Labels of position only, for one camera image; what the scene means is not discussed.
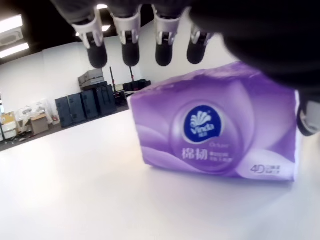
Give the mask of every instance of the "air vent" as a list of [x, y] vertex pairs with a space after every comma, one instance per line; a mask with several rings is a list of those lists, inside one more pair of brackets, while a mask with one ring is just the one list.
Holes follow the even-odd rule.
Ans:
[[14, 44], [15, 42], [23, 39], [21, 28], [16, 28], [12, 31], [7, 31], [5, 34], [0, 34], [0, 47]]

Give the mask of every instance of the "white table surface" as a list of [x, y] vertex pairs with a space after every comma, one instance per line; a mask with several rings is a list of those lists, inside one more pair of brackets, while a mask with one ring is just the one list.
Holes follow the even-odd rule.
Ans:
[[319, 240], [320, 141], [293, 184], [145, 165], [131, 112], [0, 152], [1, 240]]

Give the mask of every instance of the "robotic hand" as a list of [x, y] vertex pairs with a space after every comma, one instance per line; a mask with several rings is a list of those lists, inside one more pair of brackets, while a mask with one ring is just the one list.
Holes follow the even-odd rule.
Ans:
[[155, 59], [160, 66], [172, 60], [179, 21], [190, 8], [191, 28], [187, 59], [202, 61], [214, 33], [222, 33], [226, 47], [243, 62], [274, 81], [299, 92], [297, 124], [305, 136], [320, 132], [320, 18], [317, 1], [284, 0], [51, 0], [73, 26], [95, 68], [108, 57], [97, 4], [111, 12], [122, 44], [123, 61], [138, 64], [140, 10], [152, 4]]

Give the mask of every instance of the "vinda logo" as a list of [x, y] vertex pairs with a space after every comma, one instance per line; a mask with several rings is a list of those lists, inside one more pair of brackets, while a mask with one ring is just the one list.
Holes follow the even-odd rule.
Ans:
[[202, 143], [210, 138], [219, 137], [222, 120], [212, 107], [200, 105], [193, 108], [184, 120], [184, 134], [194, 143]]

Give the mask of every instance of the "purple tissue package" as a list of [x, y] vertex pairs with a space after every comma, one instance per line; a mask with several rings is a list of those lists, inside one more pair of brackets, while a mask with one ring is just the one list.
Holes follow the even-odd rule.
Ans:
[[146, 164], [294, 181], [295, 91], [235, 62], [154, 84], [129, 98]]

